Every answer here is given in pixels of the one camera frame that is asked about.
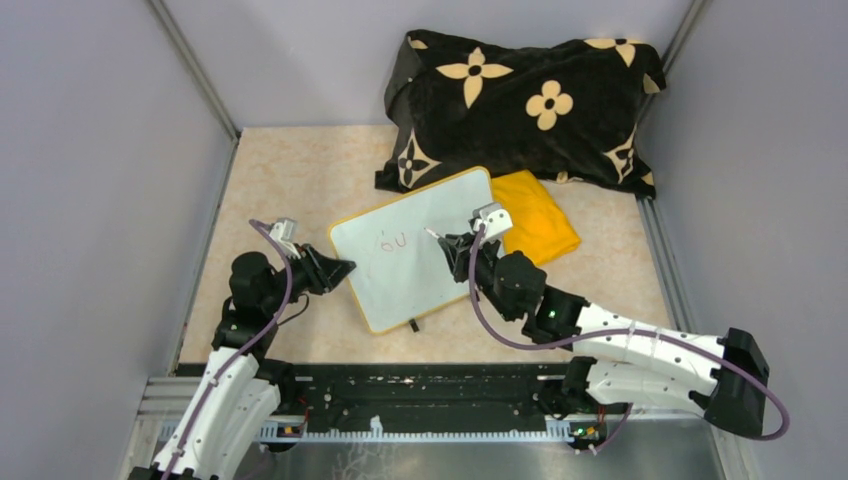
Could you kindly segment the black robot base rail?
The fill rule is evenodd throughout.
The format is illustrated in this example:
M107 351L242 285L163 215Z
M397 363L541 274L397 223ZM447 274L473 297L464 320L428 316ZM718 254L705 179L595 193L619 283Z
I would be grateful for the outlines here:
M628 364L575 357L541 364L306 364L271 360L258 371L281 395L276 416L304 416L318 437L444 440L540 434L552 421L587 422L628 405L686 411L736 426L719 391Z

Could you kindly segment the red capped white marker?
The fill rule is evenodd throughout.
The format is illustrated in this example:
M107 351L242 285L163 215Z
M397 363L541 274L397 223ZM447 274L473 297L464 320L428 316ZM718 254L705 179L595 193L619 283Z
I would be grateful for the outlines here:
M426 233L428 233L430 236L432 236L433 238L435 238L437 240L443 238L440 234L438 234L437 232L435 232L434 230L432 230L430 228L425 227L424 230L425 230Z

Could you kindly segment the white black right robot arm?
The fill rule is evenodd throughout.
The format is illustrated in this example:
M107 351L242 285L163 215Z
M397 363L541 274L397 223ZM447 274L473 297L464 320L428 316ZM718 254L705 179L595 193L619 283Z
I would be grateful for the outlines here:
M694 413L737 436L767 440L765 410L775 396L754 336L681 332L632 320L548 285L520 252L472 233L440 236L455 282L467 283L484 329L518 350L574 353L563 398L576 412L595 405L643 404Z

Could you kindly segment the yellow framed whiteboard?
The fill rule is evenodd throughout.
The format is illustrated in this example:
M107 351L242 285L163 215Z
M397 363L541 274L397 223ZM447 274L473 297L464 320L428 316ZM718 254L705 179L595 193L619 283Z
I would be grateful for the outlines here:
M493 201L489 172L474 167L329 227L337 257L356 264L348 280L371 333L402 327L468 295L432 234L470 231L473 211Z

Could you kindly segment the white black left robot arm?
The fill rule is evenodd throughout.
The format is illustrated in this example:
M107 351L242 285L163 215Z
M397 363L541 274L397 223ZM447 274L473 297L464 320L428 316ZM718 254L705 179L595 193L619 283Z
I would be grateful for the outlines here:
M261 252L231 264L230 295L203 373L176 430L132 479L231 479L264 422L292 411L300 388L290 363L268 351L284 309L300 296L332 292L356 264L296 244L273 267Z

